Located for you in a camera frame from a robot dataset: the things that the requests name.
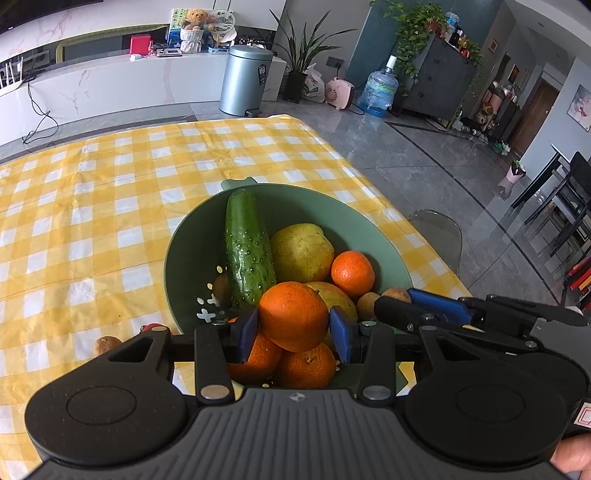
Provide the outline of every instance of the trash can lid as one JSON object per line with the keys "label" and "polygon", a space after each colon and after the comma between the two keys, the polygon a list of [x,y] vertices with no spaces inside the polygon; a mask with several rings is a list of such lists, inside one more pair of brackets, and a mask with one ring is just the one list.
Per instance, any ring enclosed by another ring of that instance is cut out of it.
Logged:
{"label": "trash can lid", "polygon": [[249,47],[248,45],[233,45],[230,55],[250,60],[272,60],[273,52],[266,48]]}

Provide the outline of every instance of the cucumber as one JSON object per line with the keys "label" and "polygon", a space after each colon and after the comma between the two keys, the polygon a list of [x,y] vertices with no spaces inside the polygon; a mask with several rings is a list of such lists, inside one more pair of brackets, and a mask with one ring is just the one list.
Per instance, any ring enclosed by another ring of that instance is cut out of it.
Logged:
{"label": "cucumber", "polygon": [[258,305],[262,295],[277,281],[267,230],[250,190],[236,190],[228,199],[226,256],[234,305],[239,310]]}

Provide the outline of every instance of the metal screw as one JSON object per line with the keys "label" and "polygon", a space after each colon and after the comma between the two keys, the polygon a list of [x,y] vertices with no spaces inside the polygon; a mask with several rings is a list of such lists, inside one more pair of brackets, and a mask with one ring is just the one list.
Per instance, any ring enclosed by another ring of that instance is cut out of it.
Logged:
{"label": "metal screw", "polygon": [[201,389],[201,396],[208,400],[221,400],[226,398],[230,393],[230,389],[225,385],[206,385]]}
{"label": "metal screw", "polygon": [[390,398],[392,391],[388,387],[383,385],[370,385],[363,389],[363,396],[368,400],[386,400]]}

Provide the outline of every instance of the wall outlet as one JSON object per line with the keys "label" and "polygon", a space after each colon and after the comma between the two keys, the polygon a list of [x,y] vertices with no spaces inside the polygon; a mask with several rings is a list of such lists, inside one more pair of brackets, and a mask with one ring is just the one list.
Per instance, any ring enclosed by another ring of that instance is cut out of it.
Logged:
{"label": "wall outlet", "polygon": [[344,64],[345,64],[345,61],[343,59],[336,59],[334,57],[328,57],[328,59],[326,59],[326,66],[327,67],[334,67],[336,69],[341,69],[341,68],[343,68]]}

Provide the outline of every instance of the trash can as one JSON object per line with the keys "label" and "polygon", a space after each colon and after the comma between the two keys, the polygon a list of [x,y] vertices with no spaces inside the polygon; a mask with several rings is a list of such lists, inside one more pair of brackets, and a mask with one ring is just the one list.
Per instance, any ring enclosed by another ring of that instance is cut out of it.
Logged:
{"label": "trash can", "polygon": [[230,47],[223,77],[220,110],[236,116],[261,107],[262,93],[273,60],[266,48],[234,45]]}

